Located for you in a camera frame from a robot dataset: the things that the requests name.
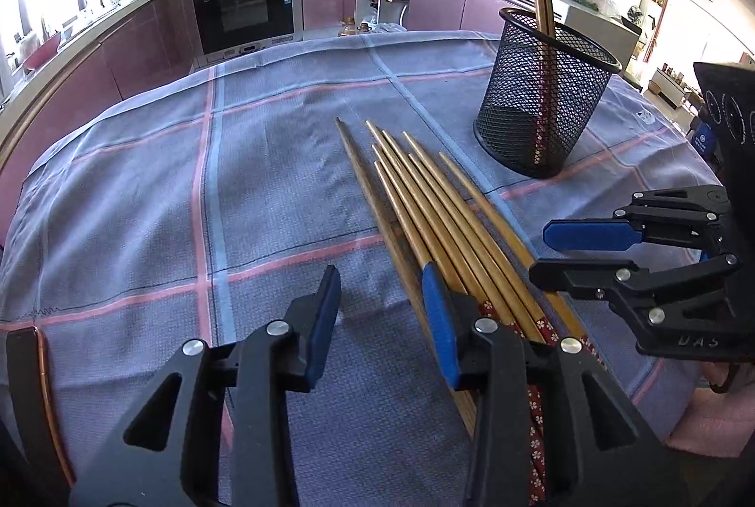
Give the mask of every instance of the metal pin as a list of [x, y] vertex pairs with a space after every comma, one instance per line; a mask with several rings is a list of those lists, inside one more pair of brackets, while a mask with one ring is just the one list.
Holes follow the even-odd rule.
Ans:
[[267, 334], [270, 336], [281, 336], [286, 334], [291, 327], [282, 320], [274, 320], [267, 325]]
[[651, 324], [661, 324], [666, 319], [666, 312], [660, 307], [653, 307], [648, 312], [648, 319]]
[[561, 349], [567, 354], [579, 354], [582, 351], [582, 344], [574, 337], [568, 336], [561, 341]]
[[184, 343], [184, 347], [181, 348], [181, 351], [186, 356], [195, 356], [197, 354], [201, 354], [204, 348], [205, 344], [202, 343], [199, 339], [191, 339], [190, 341], [186, 341], [186, 343]]
[[474, 330], [490, 334], [491, 332], [496, 332], [496, 330], [498, 330], [498, 322], [489, 317], [481, 317], [474, 323]]

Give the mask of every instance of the black mesh pen holder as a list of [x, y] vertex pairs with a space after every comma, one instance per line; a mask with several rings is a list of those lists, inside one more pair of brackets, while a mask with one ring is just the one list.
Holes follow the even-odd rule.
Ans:
[[562, 24], [556, 38], [535, 13], [503, 8], [506, 22], [488, 90], [474, 121], [477, 141], [508, 168], [553, 177], [584, 131], [618, 60]]

